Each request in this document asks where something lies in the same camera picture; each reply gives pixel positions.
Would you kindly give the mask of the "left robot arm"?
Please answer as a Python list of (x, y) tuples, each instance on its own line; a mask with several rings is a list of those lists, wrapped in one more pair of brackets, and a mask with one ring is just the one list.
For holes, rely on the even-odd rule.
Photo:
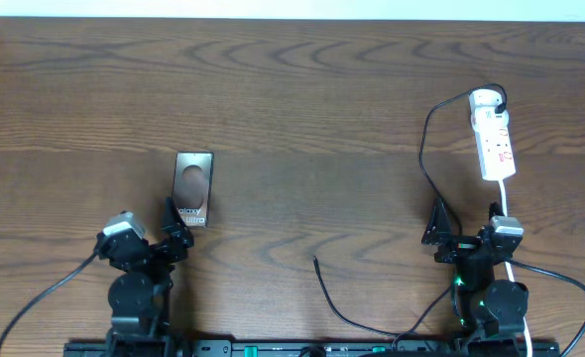
[(123, 272), (110, 286), (112, 308), (107, 356), (180, 356), (180, 338), (170, 332), (171, 278), (176, 263), (187, 258), (194, 238), (168, 197), (161, 228), (162, 241), (151, 244), (133, 212), (110, 218), (96, 235), (93, 252)]

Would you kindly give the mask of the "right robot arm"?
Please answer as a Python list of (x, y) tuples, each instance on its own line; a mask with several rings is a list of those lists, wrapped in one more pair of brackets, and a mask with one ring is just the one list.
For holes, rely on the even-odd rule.
[(513, 256), (523, 240), (520, 222), (490, 205), (489, 223), (475, 235), (452, 232), (447, 209), (434, 201), (421, 243), (437, 248), (434, 261), (454, 266), (451, 299), (463, 331), (452, 349), (463, 356), (504, 356), (516, 350), (516, 336), (525, 331), (528, 289), (520, 282), (495, 277), (494, 267)]

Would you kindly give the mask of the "bronze Samsung Galaxy smartphone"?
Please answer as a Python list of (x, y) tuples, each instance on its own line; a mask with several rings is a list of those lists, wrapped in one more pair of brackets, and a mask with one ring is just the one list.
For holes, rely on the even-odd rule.
[(186, 226), (206, 227), (208, 224), (213, 159), (211, 152), (176, 154), (173, 200)]

